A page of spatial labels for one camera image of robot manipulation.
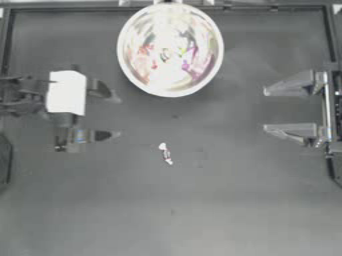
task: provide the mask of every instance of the round bowl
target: round bowl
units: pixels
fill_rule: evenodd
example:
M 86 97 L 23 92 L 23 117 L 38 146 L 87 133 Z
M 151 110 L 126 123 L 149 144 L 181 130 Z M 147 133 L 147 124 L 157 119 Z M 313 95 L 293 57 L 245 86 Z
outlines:
M 117 50 L 122 70 L 142 90 L 182 97 L 201 90 L 217 75 L 225 45 L 206 13 L 190 5 L 167 3 L 134 14 Z

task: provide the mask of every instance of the white block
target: white block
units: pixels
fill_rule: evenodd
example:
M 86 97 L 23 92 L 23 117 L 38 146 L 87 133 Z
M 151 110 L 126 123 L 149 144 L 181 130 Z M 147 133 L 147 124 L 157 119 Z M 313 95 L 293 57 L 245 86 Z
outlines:
M 87 77 L 76 71 L 50 73 L 47 110 L 51 113 L 86 114 Z

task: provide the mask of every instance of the gray table surface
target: gray table surface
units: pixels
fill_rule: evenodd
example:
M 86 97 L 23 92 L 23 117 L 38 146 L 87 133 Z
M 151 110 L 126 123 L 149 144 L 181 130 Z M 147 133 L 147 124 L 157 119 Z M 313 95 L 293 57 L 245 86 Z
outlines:
M 265 98 L 262 87 L 322 68 L 322 16 L 210 14 L 223 66 L 181 99 L 147 95 L 119 69 L 115 44 L 130 14 L 18 15 L 10 73 L 39 76 L 82 64 L 122 99 L 91 100 L 84 126 L 122 135 L 86 153 L 56 154 L 44 120 L 7 119 L 15 166 L 0 194 L 2 256 L 340 253 L 342 191 L 322 152 L 262 131 L 265 123 L 321 121 L 320 98 Z

